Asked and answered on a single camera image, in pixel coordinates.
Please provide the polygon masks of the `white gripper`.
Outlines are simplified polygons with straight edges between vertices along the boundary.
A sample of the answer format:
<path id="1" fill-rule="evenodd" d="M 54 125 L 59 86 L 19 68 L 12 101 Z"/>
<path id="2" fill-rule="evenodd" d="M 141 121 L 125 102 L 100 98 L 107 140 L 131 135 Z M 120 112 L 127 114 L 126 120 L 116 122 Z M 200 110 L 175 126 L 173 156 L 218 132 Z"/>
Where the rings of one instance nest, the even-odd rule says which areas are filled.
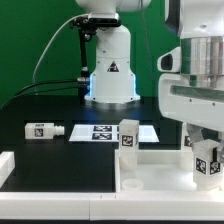
<path id="1" fill-rule="evenodd" d="M 157 60 L 162 75 L 158 81 L 161 114 L 188 123 L 192 143 L 203 141 L 203 128 L 218 132 L 217 160 L 224 163 L 224 74 L 190 81 L 192 74 L 181 72 L 182 49 L 176 47 Z"/>

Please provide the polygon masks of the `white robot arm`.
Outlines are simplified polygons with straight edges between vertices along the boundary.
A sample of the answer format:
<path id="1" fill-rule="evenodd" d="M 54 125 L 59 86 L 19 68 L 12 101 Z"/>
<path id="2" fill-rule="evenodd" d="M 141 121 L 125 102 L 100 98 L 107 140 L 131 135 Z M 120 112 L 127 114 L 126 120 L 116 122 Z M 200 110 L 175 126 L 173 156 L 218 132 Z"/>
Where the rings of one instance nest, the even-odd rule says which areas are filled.
<path id="1" fill-rule="evenodd" d="M 146 8 L 151 0 L 76 0 L 96 31 L 96 67 L 85 101 L 126 106 L 140 100 L 130 67 L 131 33 L 121 12 Z M 184 121 L 197 142 L 202 128 L 224 131 L 224 0 L 165 0 L 165 24 L 180 45 L 158 59 L 162 115 Z"/>

